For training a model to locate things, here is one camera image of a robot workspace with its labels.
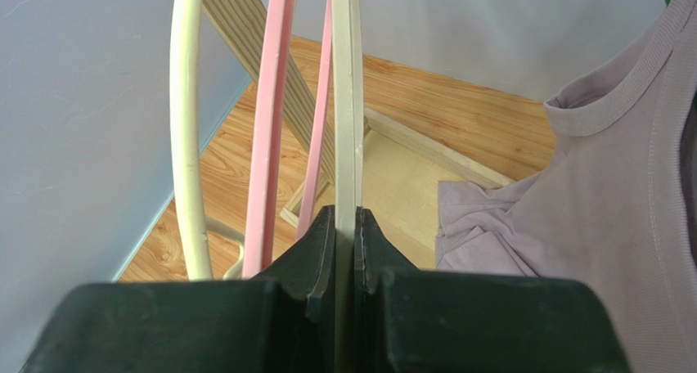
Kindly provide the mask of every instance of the wooden floor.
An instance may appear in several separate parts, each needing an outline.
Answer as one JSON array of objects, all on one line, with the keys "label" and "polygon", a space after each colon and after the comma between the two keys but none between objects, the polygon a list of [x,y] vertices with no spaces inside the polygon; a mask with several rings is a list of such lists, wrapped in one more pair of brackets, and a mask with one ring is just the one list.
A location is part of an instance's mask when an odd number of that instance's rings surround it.
[{"label": "wooden floor", "polygon": [[[314,93],[319,44],[294,38],[291,53]],[[555,139],[538,102],[369,56],[364,64],[366,107],[515,180],[541,170],[549,161]],[[238,230],[245,229],[255,98],[256,86],[251,85],[201,157],[206,213]],[[329,119],[333,126],[331,112]],[[306,162],[307,156],[284,127],[277,213],[303,181]],[[295,239],[295,229],[280,217],[276,225],[274,258]],[[209,238],[214,275],[219,278],[238,252],[222,238]],[[171,203],[121,281],[186,278]]]}]

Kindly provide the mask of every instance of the cloth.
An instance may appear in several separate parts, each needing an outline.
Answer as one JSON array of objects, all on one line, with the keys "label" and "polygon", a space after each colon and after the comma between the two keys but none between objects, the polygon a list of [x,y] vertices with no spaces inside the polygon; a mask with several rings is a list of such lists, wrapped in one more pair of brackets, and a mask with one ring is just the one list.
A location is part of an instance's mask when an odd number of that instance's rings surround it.
[{"label": "cloth", "polygon": [[589,285],[637,372],[697,372],[697,267],[680,144],[697,88],[697,0],[545,103],[557,146],[499,190],[441,182],[437,268]]}]

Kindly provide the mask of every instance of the grooved wooden beam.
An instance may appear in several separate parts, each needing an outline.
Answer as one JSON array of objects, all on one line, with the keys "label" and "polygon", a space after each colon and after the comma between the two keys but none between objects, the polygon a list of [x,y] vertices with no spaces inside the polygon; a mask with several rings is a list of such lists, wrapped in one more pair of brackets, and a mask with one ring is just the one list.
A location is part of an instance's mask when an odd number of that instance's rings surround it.
[{"label": "grooved wooden beam", "polygon": [[[203,0],[203,11],[254,81],[266,23],[262,0]],[[309,151],[315,99],[292,57],[288,58],[283,119],[300,145]],[[334,184],[334,133],[326,128],[322,148],[322,172]]]}]

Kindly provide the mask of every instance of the pink hanger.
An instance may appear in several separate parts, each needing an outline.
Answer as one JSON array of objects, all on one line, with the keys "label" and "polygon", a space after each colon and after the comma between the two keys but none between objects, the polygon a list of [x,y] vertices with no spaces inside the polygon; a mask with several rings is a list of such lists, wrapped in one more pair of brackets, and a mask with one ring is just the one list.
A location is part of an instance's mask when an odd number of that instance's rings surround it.
[{"label": "pink hanger", "polygon": [[268,0],[254,117],[243,278],[250,278],[261,272],[272,259],[283,92],[286,86],[294,1]]},{"label": "pink hanger", "polygon": [[305,190],[300,206],[298,231],[295,240],[305,235],[313,221],[315,198],[317,197],[317,181],[320,173],[322,156],[322,137],[326,120],[326,109],[329,103],[329,83],[331,79],[331,0],[326,0],[324,14],[324,32],[322,33],[322,54],[320,56],[319,80],[317,82],[317,103],[313,121],[313,138],[310,141],[308,154],[308,171],[305,173]]}]

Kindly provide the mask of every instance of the white wall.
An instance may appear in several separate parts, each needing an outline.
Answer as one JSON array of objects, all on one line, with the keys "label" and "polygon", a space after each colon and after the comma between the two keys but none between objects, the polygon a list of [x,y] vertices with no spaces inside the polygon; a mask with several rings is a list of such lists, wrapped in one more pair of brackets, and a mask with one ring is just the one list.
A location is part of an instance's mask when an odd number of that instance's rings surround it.
[{"label": "white wall", "polygon": [[[73,286],[111,281],[172,193],[173,0],[0,0],[0,371]],[[200,139],[249,77],[206,21]]]},{"label": "white wall", "polygon": [[[361,0],[371,56],[540,101],[658,17],[663,0]],[[325,0],[298,0],[294,33],[320,40]]]}]

